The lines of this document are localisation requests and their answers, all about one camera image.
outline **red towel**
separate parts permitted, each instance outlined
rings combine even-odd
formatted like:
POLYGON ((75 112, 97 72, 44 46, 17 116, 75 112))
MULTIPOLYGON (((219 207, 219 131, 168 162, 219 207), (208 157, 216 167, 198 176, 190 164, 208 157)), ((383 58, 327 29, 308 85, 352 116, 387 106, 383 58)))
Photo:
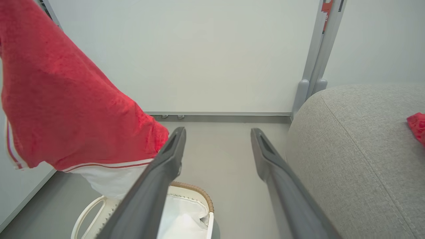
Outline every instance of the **red towel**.
POLYGON ((60 171, 131 167, 153 158, 167 140, 167 129, 120 92, 33 0, 0 1, 0 44, 6 143, 18 168, 43 161, 60 171))
POLYGON ((407 118, 407 123, 416 139, 425 146, 425 114, 416 113, 407 118))

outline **upholstered fabric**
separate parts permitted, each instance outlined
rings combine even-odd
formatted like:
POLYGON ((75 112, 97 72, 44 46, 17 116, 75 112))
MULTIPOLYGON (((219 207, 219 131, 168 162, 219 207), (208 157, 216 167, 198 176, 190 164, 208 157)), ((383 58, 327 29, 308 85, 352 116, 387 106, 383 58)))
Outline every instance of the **upholstered fabric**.
POLYGON ((352 85, 310 97, 286 160, 344 238, 425 235, 425 148, 406 118, 425 86, 352 85))

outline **white wall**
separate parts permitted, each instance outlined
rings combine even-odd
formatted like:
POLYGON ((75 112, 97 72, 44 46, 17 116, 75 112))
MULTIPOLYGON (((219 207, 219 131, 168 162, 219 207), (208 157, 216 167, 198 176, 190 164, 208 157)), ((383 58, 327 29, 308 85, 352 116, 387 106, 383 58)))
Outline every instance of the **white wall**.
MULTIPOLYGON (((0 60, 0 88, 3 85, 3 68, 0 60)), ((8 217, 16 208, 22 209, 21 203, 40 187, 40 183, 52 172, 53 167, 42 163, 34 169, 15 170, 7 156, 4 136, 5 114, 0 111, 0 232, 6 226, 8 217)))
POLYGON ((320 0, 49 0, 145 111, 290 112, 320 0))
POLYGON ((349 0, 323 78, 425 83, 425 1, 349 0))

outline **gray metal frame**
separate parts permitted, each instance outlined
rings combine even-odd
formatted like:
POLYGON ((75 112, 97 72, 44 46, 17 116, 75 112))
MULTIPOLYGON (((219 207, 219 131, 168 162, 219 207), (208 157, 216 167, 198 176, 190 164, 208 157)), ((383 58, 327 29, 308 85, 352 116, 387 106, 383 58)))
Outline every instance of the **gray metal frame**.
POLYGON ((44 6, 46 6, 47 11, 49 12, 49 14, 50 14, 52 20, 54 21, 54 23, 56 23, 56 25, 58 25, 62 29, 62 27, 60 26, 59 20, 57 19, 56 15, 55 15, 55 13, 53 11, 53 8, 52 8, 52 6, 49 3, 49 0, 43 0, 43 3, 44 3, 44 6))
POLYGON ((319 9, 317 10, 316 23, 314 24, 312 41, 310 43, 309 53, 307 55, 306 66, 304 68, 302 80, 310 81, 314 66, 316 65, 317 55, 319 54, 320 45, 323 38, 323 27, 326 22, 326 13, 322 12, 323 2, 320 1, 319 9))
POLYGON ((311 75, 309 90, 307 92, 307 99, 315 92, 319 91, 315 90, 316 82, 318 79, 322 79, 325 72, 326 65, 328 63, 329 56, 331 55, 332 47, 334 46, 335 38, 337 36, 347 2, 347 0, 334 1, 335 2, 332 5, 331 12, 329 13, 328 25, 326 26, 326 31, 323 34, 323 40, 317 55, 315 67, 311 75))

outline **baseboard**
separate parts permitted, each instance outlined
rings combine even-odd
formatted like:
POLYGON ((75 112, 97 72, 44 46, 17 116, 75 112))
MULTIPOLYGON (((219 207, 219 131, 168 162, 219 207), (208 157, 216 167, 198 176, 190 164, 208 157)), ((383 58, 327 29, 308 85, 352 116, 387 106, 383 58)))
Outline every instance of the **baseboard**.
POLYGON ((204 115, 204 116, 290 116, 291 112, 176 112, 145 111, 151 115, 204 115))
POLYGON ((44 177, 44 179, 34 188, 34 190, 28 194, 28 196, 19 204, 19 206, 6 218, 6 220, 0 225, 0 233, 9 225, 9 223, 13 220, 13 218, 18 215, 18 213, 27 205, 27 203, 31 200, 32 197, 41 189, 41 187, 47 183, 47 181, 56 173, 55 169, 52 169, 49 174, 44 177))
POLYGON ((178 119, 177 115, 152 115, 159 122, 213 122, 213 123, 271 123, 290 124, 289 116, 252 116, 252 115, 184 115, 178 119))

